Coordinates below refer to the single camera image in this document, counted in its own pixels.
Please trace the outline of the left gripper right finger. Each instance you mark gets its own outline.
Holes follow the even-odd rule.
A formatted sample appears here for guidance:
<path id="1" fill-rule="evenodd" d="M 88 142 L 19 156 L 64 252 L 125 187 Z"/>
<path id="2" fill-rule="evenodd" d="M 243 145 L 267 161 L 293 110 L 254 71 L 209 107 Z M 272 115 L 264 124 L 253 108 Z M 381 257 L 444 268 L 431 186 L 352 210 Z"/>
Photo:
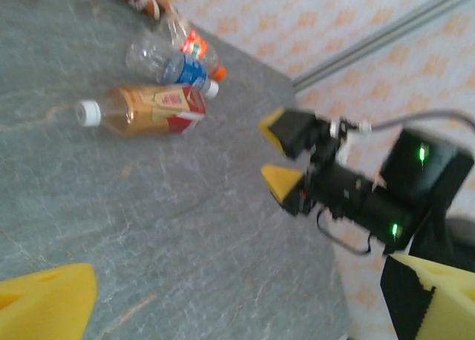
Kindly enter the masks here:
<path id="1" fill-rule="evenodd" d="M 475 273 L 394 254 L 380 286 L 398 340 L 475 340 Z"/>

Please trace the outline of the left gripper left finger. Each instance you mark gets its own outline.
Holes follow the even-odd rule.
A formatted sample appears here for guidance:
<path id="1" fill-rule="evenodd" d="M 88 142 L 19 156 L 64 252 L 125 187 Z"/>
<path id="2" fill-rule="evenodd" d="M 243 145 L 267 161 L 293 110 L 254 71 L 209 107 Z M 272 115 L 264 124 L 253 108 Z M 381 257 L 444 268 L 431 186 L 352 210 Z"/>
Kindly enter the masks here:
<path id="1" fill-rule="evenodd" d="M 0 281 L 0 340 L 82 340 L 97 293 L 88 263 Z"/>

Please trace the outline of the clear bottle blue label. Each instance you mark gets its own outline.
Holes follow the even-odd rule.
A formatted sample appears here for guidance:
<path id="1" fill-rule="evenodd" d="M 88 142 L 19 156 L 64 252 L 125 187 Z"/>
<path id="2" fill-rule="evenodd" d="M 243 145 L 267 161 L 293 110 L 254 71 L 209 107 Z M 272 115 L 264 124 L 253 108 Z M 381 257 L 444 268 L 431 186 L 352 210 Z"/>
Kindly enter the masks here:
<path id="1" fill-rule="evenodd" d="M 196 87 L 209 99 L 214 99 L 219 91 L 218 83 L 209 77 L 202 63 L 163 41 L 137 40 L 128 49 L 125 63 L 133 71 L 157 83 Z"/>

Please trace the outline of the clear bottle orange label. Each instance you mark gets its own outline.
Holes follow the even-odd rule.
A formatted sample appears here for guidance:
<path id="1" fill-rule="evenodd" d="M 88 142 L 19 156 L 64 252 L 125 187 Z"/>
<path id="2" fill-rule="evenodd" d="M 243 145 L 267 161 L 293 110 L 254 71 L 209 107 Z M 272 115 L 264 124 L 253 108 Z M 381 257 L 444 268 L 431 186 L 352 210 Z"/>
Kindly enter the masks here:
<path id="1" fill-rule="evenodd" d="M 175 50 L 201 62 L 212 79 L 221 81 L 226 76 L 226 69 L 221 64 L 217 51 L 198 33 L 193 24 L 180 14 L 164 13 L 154 32 Z"/>

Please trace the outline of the tea bottle gold red label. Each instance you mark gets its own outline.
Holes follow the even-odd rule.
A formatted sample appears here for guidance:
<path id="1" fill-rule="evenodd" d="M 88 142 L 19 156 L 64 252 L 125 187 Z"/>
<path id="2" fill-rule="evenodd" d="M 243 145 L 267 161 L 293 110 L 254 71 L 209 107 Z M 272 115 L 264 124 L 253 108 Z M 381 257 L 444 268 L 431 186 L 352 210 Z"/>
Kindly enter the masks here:
<path id="1" fill-rule="evenodd" d="M 203 95 L 191 85 L 121 85 L 76 105 L 80 126 L 101 126 L 125 137 L 182 134 L 205 115 Z"/>

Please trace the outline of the aluminium frame post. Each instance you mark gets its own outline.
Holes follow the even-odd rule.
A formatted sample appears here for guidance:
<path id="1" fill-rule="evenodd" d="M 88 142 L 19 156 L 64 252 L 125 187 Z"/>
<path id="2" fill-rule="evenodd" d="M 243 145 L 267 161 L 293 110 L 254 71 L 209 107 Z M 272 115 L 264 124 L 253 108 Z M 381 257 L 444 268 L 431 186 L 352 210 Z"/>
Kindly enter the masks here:
<path id="1" fill-rule="evenodd" d="M 293 79 L 296 93 L 381 50 L 396 40 L 472 0 L 429 0 L 375 33 Z"/>

